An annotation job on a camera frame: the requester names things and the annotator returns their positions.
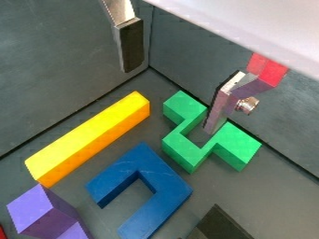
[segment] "red block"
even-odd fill
[[[248,65],[248,71],[257,75],[260,80],[276,88],[288,74],[289,67],[270,60],[258,53],[254,53]]]
[[[268,61],[269,59],[265,56],[254,53],[248,65],[248,71],[260,76],[265,69]]]
[[[260,78],[273,87],[277,87],[288,74],[289,68],[274,61],[269,61]]]
[[[0,239],[7,239],[6,232],[2,226],[0,226]]]

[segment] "white panel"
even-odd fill
[[[319,80],[319,1],[145,1]]]

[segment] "gray wall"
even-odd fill
[[[0,156],[147,68],[154,8],[133,3],[146,61],[126,74],[99,0],[0,1]]]
[[[164,10],[155,10],[151,66],[212,103],[217,86],[245,71],[252,52]],[[257,96],[260,108],[232,117],[306,170],[319,176],[319,84],[290,71],[281,86]]]

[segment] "table surface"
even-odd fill
[[[214,204],[221,205],[254,238],[318,238],[318,182],[300,172],[268,146],[260,149],[241,173],[217,155],[212,155],[198,171],[189,175],[165,154],[161,139],[177,126],[162,115],[162,104],[178,90],[168,78],[147,70],[0,161],[0,223],[10,239],[29,238],[17,234],[7,210],[7,204],[37,185],[25,165],[27,157],[131,91],[139,91],[150,99],[151,117],[53,187],[57,194],[77,207],[95,238],[119,238],[118,228],[153,196],[150,189],[138,180],[113,203],[101,209],[85,189],[85,184],[141,141],[158,152],[196,190],[153,238],[186,238]],[[208,140],[200,127],[189,137],[200,145]]]

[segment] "dark gray floor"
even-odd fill
[[[146,59],[126,74],[99,0],[0,1],[0,156],[147,68],[154,7],[133,3]]]
[[[210,104],[236,70],[246,72],[253,52],[193,23],[155,9],[150,64]],[[290,71],[280,87],[256,96],[260,106],[232,119],[319,177],[319,83]]]
[[[78,208],[95,238],[119,238],[119,226],[153,194],[138,181],[110,206],[101,209],[90,199],[85,184],[130,148],[145,141],[196,190],[154,238],[185,239],[214,204],[220,204],[256,239],[318,239],[318,184],[268,147],[258,151],[242,173],[213,155],[192,176],[162,152],[161,139],[176,127],[162,115],[162,104],[180,89],[153,70],[135,77],[0,161],[0,223],[10,239],[27,238],[17,235],[6,208],[37,184],[25,165],[26,158],[134,90],[151,101],[150,119],[53,188]],[[205,135],[198,132],[192,137],[201,143]]]

